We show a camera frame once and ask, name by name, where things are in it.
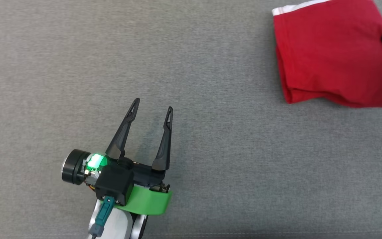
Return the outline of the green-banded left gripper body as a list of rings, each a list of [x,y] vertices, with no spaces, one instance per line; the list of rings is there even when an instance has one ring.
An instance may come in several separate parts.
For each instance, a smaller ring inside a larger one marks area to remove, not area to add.
[[[62,180],[75,185],[85,184],[96,197],[94,185],[106,165],[119,165],[134,173],[134,186],[127,204],[120,206],[115,203],[114,208],[152,216],[166,212],[172,192],[170,185],[163,182],[165,171],[155,171],[148,165],[133,162],[126,157],[117,162],[108,156],[74,149],[62,164]],[[103,200],[96,198],[97,205],[102,204],[106,197]]]

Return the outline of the red and white t-shirt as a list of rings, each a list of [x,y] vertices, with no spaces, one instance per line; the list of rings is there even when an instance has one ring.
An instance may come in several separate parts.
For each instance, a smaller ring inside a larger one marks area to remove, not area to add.
[[[310,0],[272,15],[288,104],[382,108],[382,15],[373,0]]]

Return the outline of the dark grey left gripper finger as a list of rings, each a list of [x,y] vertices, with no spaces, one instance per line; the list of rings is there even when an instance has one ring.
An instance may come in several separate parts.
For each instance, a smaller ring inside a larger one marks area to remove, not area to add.
[[[153,160],[152,169],[156,171],[165,171],[170,168],[171,157],[171,137],[172,137],[173,108],[168,107],[166,117],[163,123],[163,135],[158,152]]]
[[[105,151],[106,156],[111,159],[118,159],[125,156],[125,146],[132,122],[135,120],[140,98],[135,98],[129,107],[123,121],[121,122],[115,136],[112,138]]]

